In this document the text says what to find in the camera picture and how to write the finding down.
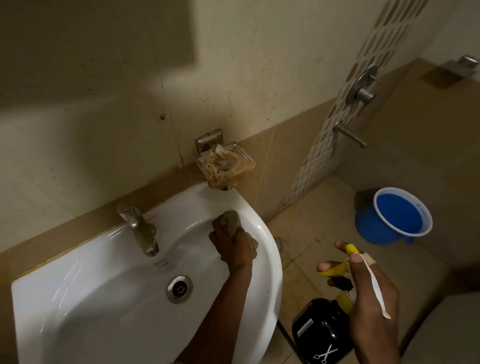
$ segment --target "sink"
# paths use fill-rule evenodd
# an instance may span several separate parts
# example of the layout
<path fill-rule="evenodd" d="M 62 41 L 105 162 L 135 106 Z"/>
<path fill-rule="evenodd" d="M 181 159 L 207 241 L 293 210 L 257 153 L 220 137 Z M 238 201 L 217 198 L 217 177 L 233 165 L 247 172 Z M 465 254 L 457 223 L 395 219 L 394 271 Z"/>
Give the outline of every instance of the sink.
<path fill-rule="evenodd" d="M 122 225 L 13 282 L 20 364 L 173 362 L 228 277 L 208 233 L 213 219 L 231 209 L 259 242 L 233 362 L 258 363 L 280 309 L 280 255 L 235 189 L 202 183 L 144 214 L 156 226 L 155 257 L 146 257 Z M 177 276 L 192 282 L 182 303 L 167 297 Z"/>

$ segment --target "cleaning rag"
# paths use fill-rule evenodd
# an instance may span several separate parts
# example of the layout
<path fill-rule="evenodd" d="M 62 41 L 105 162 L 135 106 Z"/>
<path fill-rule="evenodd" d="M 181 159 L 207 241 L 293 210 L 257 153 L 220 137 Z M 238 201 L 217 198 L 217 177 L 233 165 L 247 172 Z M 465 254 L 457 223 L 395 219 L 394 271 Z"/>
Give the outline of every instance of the cleaning rag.
<path fill-rule="evenodd" d="M 225 211 L 220 217 L 220 226 L 222 227 L 223 231 L 225 231 L 227 235 L 233 239 L 237 229 L 241 227 L 241 221 L 238 212 L 235 210 Z M 252 247 L 253 251 L 253 258 L 255 259 L 257 257 L 258 241 L 252 238 L 249 233 L 245 233 L 249 238 L 250 247 Z"/>

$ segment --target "floor drain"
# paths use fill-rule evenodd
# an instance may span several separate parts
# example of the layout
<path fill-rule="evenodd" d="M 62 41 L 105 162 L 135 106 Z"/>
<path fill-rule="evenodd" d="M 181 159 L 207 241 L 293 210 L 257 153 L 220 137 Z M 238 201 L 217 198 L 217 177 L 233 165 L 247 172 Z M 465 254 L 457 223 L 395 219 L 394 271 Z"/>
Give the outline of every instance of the floor drain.
<path fill-rule="evenodd" d="M 280 238 L 279 236 L 274 236 L 273 239 L 275 240 L 276 247 L 278 248 L 278 252 L 281 253 L 283 251 L 282 238 Z"/>
<path fill-rule="evenodd" d="M 187 276 L 177 276 L 170 281 L 167 287 L 167 297 L 170 302 L 185 302 L 193 291 L 193 284 Z"/>

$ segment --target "hand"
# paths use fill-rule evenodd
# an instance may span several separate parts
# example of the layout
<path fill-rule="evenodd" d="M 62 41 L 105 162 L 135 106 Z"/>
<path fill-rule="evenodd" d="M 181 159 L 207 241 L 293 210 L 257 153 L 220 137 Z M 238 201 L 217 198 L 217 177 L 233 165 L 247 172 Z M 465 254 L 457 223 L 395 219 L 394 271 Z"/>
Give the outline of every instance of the hand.
<path fill-rule="evenodd" d="M 249 236 L 243 228 L 238 228 L 233 236 L 233 241 L 220 226 L 220 218 L 212 223 L 213 230 L 208 237 L 215 245 L 216 251 L 228 265 L 230 274 L 239 268 L 252 270 L 253 250 L 250 246 Z"/>
<path fill-rule="evenodd" d="M 345 253 L 346 243 L 335 242 L 335 247 Z M 370 269 L 377 278 L 386 311 L 392 317 L 387 319 L 373 291 L 372 279 L 360 254 L 350 256 L 350 271 L 357 287 L 357 299 L 350 312 L 350 336 L 355 344 L 355 354 L 362 364 L 399 364 L 398 352 L 398 292 L 395 286 L 383 274 L 377 264 Z M 340 262 L 323 262 L 317 271 L 325 271 L 339 265 Z M 353 288 L 345 277 L 329 279 L 329 286 L 344 291 Z"/>

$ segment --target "white scissors graphic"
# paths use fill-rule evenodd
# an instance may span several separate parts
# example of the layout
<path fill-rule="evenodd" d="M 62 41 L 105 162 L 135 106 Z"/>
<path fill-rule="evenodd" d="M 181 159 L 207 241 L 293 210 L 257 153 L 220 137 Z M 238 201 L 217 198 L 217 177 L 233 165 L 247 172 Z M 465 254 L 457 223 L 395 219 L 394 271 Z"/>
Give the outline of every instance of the white scissors graphic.
<path fill-rule="evenodd" d="M 325 354 L 322 354 L 322 355 L 318 355 L 318 354 L 315 354 L 313 356 L 314 359 L 320 359 L 322 356 L 324 356 L 324 358 L 322 359 L 322 364 L 327 364 L 327 357 L 329 354 L 333 353 L 333 352 L 336 352 L 338 349 L 333 349 L 333 350 L 330 350 L 332 348 L 332 344 L 330 344 L 330 346 L 328 347 L 328 350 Z"/>

